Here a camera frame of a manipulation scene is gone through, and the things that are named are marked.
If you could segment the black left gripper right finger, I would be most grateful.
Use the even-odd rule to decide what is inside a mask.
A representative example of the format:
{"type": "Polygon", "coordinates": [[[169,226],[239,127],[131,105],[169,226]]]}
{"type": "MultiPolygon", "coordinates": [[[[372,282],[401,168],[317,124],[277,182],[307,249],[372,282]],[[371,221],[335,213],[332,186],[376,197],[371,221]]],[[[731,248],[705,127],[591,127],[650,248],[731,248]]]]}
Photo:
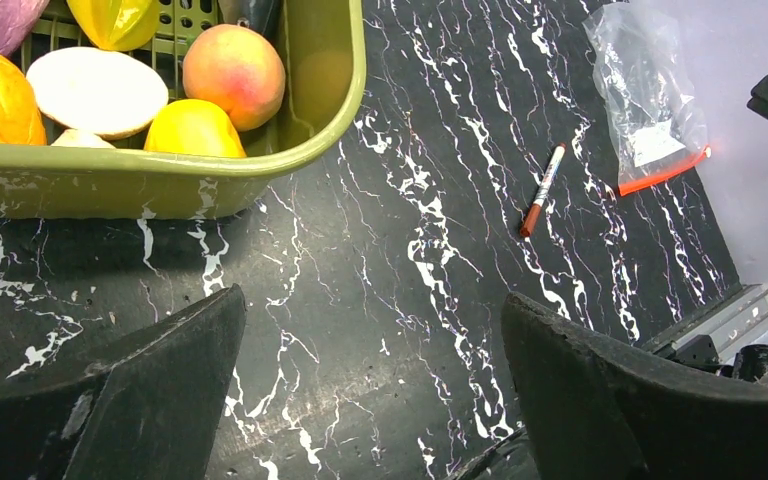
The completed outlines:
{"type": "Polygon", "coordinates": [[[543,479],[768,479],[768,345],[684,363],[517,293],[506,358],[543,479]]]}

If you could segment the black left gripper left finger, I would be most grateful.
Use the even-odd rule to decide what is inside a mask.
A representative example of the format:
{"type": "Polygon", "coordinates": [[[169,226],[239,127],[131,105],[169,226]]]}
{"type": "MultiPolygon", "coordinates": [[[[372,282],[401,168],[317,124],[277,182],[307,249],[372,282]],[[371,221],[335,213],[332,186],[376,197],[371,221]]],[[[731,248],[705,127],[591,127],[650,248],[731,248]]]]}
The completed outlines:
{"type": "Polygon", "coordinates": [[[201,479],[246,325],[238,286],[0,382],[0,479],[201,479]]]}

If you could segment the clear zip bag orange zipper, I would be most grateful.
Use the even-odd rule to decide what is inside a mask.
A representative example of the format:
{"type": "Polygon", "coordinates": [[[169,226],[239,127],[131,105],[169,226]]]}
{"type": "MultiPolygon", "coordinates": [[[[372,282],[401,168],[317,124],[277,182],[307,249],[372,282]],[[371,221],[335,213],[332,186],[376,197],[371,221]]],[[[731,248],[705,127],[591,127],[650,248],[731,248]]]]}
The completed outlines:
{"type": "Polygon", "coordinates": [[[677,176],[711,155],[673,17],[646,4],[615,2],[583,27],[594,49],[594,84],[604,99],[622,196],[677,176]]]}

